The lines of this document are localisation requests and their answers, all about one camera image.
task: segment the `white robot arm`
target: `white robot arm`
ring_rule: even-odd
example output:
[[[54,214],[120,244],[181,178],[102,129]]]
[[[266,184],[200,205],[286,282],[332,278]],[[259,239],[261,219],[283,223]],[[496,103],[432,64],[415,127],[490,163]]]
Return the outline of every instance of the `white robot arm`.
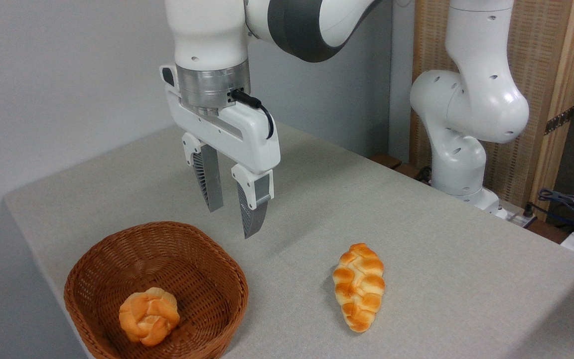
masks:
[[[245,237],[264,222],[274,198],[278,133],[260,100],[248,94],[248,43],[261,38],[309,62],[335,55],[374,0],[166,0],[175,64],[161,67],[169,109],[185,129],[185,161],[194,167],[210,211],[223,206],[217,152],[237,162]]]
[[[497,195],[482,186],[486,153],[478,139],[507,143],[528,121],[506,56],[512,7],[513,0],[451,0],[446,50],[460,73],[427,71],[411,91],[431,143],[431,185],[502,218]]]

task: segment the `brown woven basket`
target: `brown woven basket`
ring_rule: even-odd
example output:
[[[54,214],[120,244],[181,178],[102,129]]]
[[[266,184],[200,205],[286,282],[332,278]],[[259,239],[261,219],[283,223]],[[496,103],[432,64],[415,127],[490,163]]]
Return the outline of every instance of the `brown woven basket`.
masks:
[[[178,327],[153,347],[131,343],[119,307],[134,292],[159,287],[178,301]],[[238,264],[196,227],[152,222],[94,245],[70,271],[66,309],[98,359],[218,358],[241,324],[248,284]]]

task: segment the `woven wooden screen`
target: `woven wooden screen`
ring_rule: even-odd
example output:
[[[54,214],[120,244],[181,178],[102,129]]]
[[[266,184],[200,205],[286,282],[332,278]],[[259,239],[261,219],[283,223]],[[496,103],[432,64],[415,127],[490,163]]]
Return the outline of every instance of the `woven wooden screen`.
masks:
[[[448,0],[417,0],[413,79],[432,69],[457,71],[444,48]],[[483,143],[485,187],[517,206],[543,186],[553,186],[568,125],[545,135],[547,123],[574,106],[574,0],[515,0],[508,39],[515,84],[527,98],[524,132],[505,145]],[[410,162],[431,165],[424,127],[412,115]]]

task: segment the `table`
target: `table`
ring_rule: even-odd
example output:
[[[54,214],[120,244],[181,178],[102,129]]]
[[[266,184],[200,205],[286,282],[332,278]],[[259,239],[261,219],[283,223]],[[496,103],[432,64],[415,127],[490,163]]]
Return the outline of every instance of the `table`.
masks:
[[[9,193],[62,307],[94,243],[156,220],[191,223],[249,283],[225,358],[574,358],[574,252],[368,159],[278,124],[282,162],[263,228],[243,238],[233,162],[210,214],[171,127]],[[376,321],[351,332],[331,273],[352,243],[385,263]]]

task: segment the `braided bread loaf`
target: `braided bread loaf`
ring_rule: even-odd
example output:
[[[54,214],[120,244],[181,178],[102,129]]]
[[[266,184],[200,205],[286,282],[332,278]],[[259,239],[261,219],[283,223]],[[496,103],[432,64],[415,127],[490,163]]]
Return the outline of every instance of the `braided bread loaf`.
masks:
[[[378,255],[365,243],[357,243],[340,257],[333,271],[335,299],[342,307],[344,321],[354,332],[369,329],[380,310],[385,293],[384,270]]]
[[[161,288],[133,293],[119,308],[119,321],[130,341],[155,346],[174,329],[180,316],[176,298]]]

